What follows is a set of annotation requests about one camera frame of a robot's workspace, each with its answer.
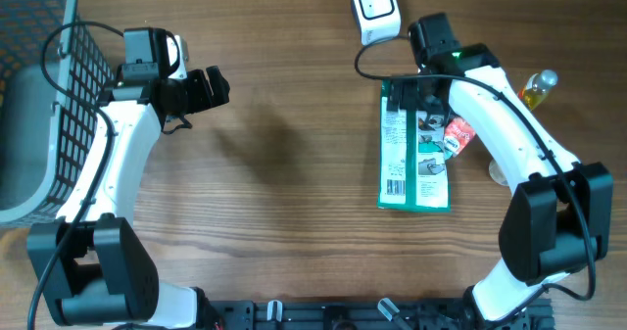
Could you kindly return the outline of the red tissue pack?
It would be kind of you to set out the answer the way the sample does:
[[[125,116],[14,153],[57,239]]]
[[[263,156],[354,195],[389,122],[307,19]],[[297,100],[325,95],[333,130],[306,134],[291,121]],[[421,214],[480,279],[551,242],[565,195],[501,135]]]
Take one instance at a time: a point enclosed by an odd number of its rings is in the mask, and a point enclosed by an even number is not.
[[[455,117],[445,127],[443,137],[444,148],[448,148],[458,155],[475,135],[475,130],[466,120],[461,117]]]

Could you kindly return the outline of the green 3M package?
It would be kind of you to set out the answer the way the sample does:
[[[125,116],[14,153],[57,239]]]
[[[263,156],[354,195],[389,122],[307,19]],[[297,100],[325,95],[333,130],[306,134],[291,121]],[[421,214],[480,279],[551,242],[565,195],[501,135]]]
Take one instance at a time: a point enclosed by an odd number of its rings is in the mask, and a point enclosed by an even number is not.
[[[379,191],[377,206],[409,212],[449,212],[450,186],[443,109],[418,105],[417,87],[408,81],[385,80],[380,90]]]

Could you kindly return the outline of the teal small packet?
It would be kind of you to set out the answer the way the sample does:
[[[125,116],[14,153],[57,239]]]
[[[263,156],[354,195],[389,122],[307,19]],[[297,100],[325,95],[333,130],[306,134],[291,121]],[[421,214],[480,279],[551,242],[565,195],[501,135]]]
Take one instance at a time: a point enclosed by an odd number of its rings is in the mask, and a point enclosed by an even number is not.
[[[449,150],[448,148],[444,149],[445,160],[453,159],[457,156],[457,153]]]

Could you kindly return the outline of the yellow liquid bottle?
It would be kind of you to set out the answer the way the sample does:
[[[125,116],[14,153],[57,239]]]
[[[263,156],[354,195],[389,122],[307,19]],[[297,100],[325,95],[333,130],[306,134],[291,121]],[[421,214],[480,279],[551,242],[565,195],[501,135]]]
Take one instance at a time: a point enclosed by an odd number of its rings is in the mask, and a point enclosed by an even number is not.
[[[533,111],[546,100],[557,83],[558,76],[555,71],[543,70],[534,73],[518,92],[518,98],[529,111]]]

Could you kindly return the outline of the green lid jar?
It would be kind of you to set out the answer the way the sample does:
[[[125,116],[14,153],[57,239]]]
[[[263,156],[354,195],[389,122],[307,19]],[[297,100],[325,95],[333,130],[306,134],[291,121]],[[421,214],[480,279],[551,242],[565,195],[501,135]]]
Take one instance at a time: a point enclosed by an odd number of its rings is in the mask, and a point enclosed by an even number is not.
[[[488,167],[490,177],[501,186],[508,186],[506,177],[495,160],[491,160]]]

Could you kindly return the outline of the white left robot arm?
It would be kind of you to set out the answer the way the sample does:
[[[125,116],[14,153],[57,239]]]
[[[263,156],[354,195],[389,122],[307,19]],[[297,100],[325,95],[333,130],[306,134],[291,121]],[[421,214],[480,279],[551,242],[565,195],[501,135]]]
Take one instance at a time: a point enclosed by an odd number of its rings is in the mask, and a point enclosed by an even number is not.
[[[229,100],[217,67],[190,71],[175,36],[162,28],[122,32],[125,60],[94,96],[70,94],[66,128],[94,124],[67,138],[63,154],[82,162],[56,218],[34,224],[26,247],[38,283],[31,306],[45,304],[60,326],[119,329],[219,329],[204,291],[162,281],[133,230],[134,205],[149,154],[166,122]]]

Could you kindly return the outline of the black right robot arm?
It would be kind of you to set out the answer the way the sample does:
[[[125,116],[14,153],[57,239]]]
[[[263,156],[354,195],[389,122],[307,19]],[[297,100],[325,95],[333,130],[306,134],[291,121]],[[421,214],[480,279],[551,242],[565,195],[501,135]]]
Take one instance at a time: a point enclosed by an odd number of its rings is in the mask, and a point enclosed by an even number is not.
[[[608,251],[613,178],[556,142],[518,99],[483,43],[461,45],[443,13],[420,18],[406,37],[419,72],[403,108],[430,97],[464,119],[503,171],[511,201],[498,235],[501,258],[464,295],[466,326],[510,324],[550,289],[588,301]]]

